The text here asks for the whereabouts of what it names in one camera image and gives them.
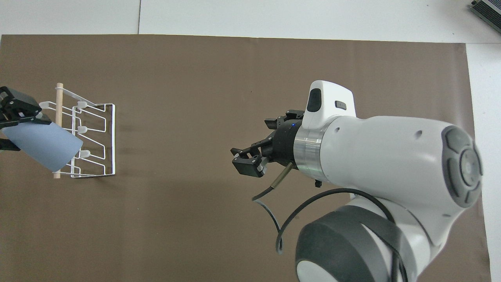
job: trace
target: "brown paper backdrop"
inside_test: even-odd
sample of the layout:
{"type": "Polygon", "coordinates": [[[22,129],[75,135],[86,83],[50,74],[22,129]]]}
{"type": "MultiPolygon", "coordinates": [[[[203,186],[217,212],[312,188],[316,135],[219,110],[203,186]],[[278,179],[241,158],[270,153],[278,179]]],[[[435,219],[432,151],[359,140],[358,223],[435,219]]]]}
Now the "brown paper backdrop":
{"type": "MultiPolygon", "coordinates": [[[[0,154],[2,281],[296,280],[299,231],[348,197],[304,210],[279,256],[250,198],[281,168],[241,176],[229,149],[264,138],[265,118],[304,109],[317,79],[351,89],[360,118],[427,117],[473,134],[464,44],[4,35],[0,67],[0,84],[37,101],[63,82],[117,106],[115,176],[54,180],[24,153],[0,154]]],[[[293,171],[264,201],[282,222],[319,191],[293,171]]],[[[419,281],[490,281],[480,201],[419,281]]]]}

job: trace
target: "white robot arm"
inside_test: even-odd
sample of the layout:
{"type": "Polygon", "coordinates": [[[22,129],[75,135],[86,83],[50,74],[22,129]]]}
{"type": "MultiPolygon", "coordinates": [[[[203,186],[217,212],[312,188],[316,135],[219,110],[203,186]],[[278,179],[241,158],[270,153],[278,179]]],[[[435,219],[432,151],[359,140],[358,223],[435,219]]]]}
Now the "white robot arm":
{"type": "Polygon", "coordinates": [[[482,167],[474,141],[450,123],[359,119],[351,91],[327,81],[312,83],[304,113],[289,111],[280,118],[266,120],[275,129],[267,139],[232,149],[241,174],[259,177],[267,162],[278,162],[317,183],[376,197],[395,222],[373,201],[352,195],[346,206],[301,231],[301,282],[415,281],[444,247],[454,221],[480,195],[482,167]],[[258,165],[251,172],[252,161],[258,165]],[[394,256],[398,278],[391,275],[398,267],[394,256]]]}

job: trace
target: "white wire rack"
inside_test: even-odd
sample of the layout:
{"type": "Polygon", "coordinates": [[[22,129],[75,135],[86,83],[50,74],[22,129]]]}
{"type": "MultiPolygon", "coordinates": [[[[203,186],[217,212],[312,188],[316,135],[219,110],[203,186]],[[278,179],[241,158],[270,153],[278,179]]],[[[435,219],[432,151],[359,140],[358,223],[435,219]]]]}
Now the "white wire rack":
{"type": "MultiPolygon", "coordinates": [[[[60,174],[70,175],[72,178],[86,178],[86,177],[98,177],[98,176],[109,176],[115,174],[115,105],[112,103],[95,104],[91,101],[65,89],[62,87],[56,87],[56,90],[62,90],[64,94],[77,100],[77,105],[68,108],[62,106],[62,114],[71,117],[71,128],[64,128],[71,132],[76,137],[79,137],[84,141],[84,146],[86,143],[97,147],[98,149],[82,150],[71,159],[71,161],[66,164],[70,167],[70,172],[56,172],[60,174]],[[102,127],[90,128],[84,126],[82,121],[85,121],[86,117],[94,117],[102,122],[102,127]],[[100,135],[100,140],[95,140],[96,138],[90,138],[88,133],[96,132],[93,134],[100,135]],[[80,162],[87,162],[94,166],[92,173],[85,173],[85,169],[78,165],[80,162]]],[[[45,101],[40,103],[40,108],[50,109],[56,111],[56,103],[51,101],[45,101]]]]}

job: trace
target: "wooden dowel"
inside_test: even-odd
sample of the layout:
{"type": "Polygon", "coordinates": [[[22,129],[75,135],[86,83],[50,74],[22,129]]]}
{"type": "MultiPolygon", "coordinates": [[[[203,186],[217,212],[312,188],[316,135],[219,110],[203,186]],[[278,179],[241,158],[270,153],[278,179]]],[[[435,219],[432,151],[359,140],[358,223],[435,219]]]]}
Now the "wooden dowel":
{"type": "MultiPolygon", "coordinates": [[[[57,84],[57,88],[63,88],[62,83],[57,84]]],[[[59,126],[63,126],[63,90],[56,89],[56,120],[55,123],[59,126]]],[[[61,170],[54,173],[54,178],[61,178],[61,170]]]]}

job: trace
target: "black cable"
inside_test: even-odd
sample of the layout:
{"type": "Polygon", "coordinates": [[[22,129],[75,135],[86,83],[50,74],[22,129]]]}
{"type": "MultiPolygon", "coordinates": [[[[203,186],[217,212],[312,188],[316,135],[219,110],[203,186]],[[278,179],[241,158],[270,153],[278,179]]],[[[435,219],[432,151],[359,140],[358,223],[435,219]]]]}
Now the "black cable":
{"type": "Polygon", "coordinates": [[[259,194],[255,195],[254,197],[252,197],[252,201],[255,201],[255,200],[257,200],[257,199],[261,198],[262,196],[264,196],[264,195],[268,194],[268,193],[269,193],[269,192],[271,192],[272,190],[273,190],[273,187],[269,186],[269,187],[268,187],[268,189],[266,189],[266,190],[262,191],[261,193],[259,193],[259,194]]]}
{"type": "MultiPolygon", "coordinates": [[[[368,193],[365,193],[363,191],[356,190],[356,189],[338,188],[338,189],[332,189],[332,190],[328,190],[328,191],[322,192],[322,193],[317,194],[317,195],[311,197],[310,199],[306,200],[304,203],[302,203],[299,207],[297,207],[297,209],[295,209],[290,214],[290,216],[285,220],[285,222],[282,225],[282,227],[280,227],[280,225],[277,222],[277,219],[275,218],[275,216],[273,215],[273,213],[271,212],[271,210],[263,202],[261,202],[261,201],[258,200],[259,198],[261,198],[262,196],[268,194],[272,190],[273,190],[273,187],[268,187],[266,190],[262,191],[261,193],[259,193],[256,196],[254,196],[253,197],[253,201],[256,202],[256,203],[258,203],[259,205],[261,205],[268,212],[268,214],[271,216],[271,218],[272,218],[272,220],[273,220],[273,222],[275,224],[275,227],[277,228],[278,235],[277,235],[277,239],[275,241],[275,250],[277,251],[278,254],[282,254],[282,252],[283,252],[284,244],[283,244],[282,235],[284,234],[284,231],[287,228],[287,226],[289,225],[289,223],[304,208],[306,208],[311,203],[313,203],[316,200],[321,199],[321,198],[323,198],[325,196],[329,196],[329,195],[333,195],[333,194],[339,194],[339,193],[352,193],[352,194],[355,194],[355,195],[362,196],[362,197],[366,198],[367,200],[371,201],[372,203],[374,203],[379,209],[381,209],[381,211],[383,212],[383,214],[386,216],[386,219],[388,219],[391,223],[395,224],[395,219],[391,215],[391,212],[388,210],[388,208],[386,208],[386,206],[383,203],[381,203],[374,196],[372,196],[372,195],[370,195],[368,193]]],[[[407,273],[405,271],[405,266],[403,265],[403,263],[400,260],[400,258],[395,253],[393,253],[392,254],[392,267],[391,267],[391,281],[392,282],[397,282],[398,281],[398,271],[399,270],[400,270],[400,274],[402,275],[403,282],[407,282],[407,273]]]]}
{"type": "MultiPolygon", "coordinates": [[[[256,202],[258,203],[260,206],[262,206],[267,212],[268,214],[272,217],[272,220],[273,220],[273,223],[275,224],[275,227],[277,228],[277,232],[280,231],[280,225],[277,221],[277,218],[275,217],[275,215],[273,215],[272,211],[263,203],[261,202],[260,200],[253,200],[253,202],[256,202]]],[[[284,241],[282,240],[282,238],[280,238],[280,249],[282,249],[284,247],[284,241]]]]}

